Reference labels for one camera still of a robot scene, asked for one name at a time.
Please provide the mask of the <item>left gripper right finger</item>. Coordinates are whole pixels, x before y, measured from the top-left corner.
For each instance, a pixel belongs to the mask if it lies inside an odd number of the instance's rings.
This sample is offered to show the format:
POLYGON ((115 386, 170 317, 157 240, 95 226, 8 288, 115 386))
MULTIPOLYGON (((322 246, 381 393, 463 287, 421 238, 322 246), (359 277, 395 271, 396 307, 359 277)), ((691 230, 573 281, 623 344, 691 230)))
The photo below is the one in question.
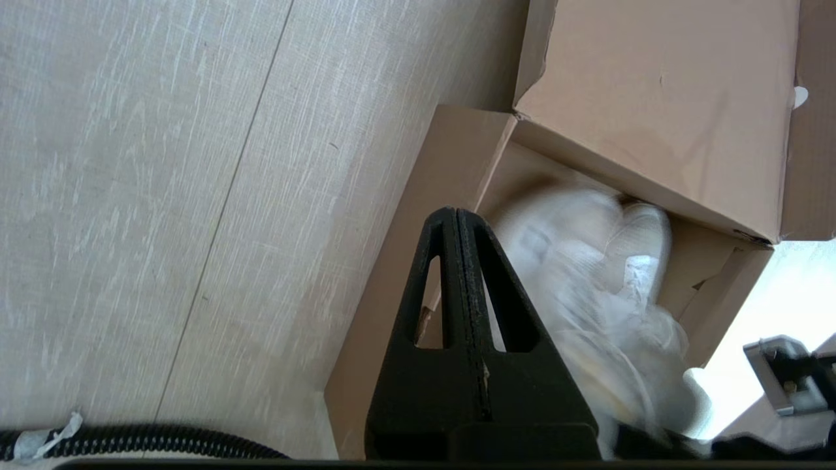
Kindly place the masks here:
POLYGON ((595 426, 568 367, 489 224, 460 212, 466 351, 479 419, 498 424, 595 426))

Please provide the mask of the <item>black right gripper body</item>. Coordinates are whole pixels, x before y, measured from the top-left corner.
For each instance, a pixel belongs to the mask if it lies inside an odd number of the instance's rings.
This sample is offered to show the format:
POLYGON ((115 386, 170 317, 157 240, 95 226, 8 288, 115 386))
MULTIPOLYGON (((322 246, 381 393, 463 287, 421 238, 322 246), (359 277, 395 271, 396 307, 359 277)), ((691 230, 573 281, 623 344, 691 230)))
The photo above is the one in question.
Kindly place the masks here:
POLYGON ((619 425, 617 456, 624 460, 833 461, 834 426, 823 444, 781 449, 755 435, 742 433, 713 441, 698 441, 667 431, 659 440, 624 424, 619 425))

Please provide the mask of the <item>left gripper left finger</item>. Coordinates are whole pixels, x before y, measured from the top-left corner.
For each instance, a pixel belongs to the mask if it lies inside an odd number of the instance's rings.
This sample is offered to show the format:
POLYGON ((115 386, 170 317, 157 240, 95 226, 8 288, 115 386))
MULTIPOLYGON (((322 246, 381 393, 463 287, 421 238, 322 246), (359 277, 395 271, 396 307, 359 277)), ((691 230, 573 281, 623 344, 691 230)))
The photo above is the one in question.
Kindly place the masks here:
POLYGON ((443 461, 449 435, 484 415, 472 354, 462 219, 445 206, 424 223, 367 419, 368 460, 443 461), (441 264, 442 347, 416 345, 432 259, 441 264))

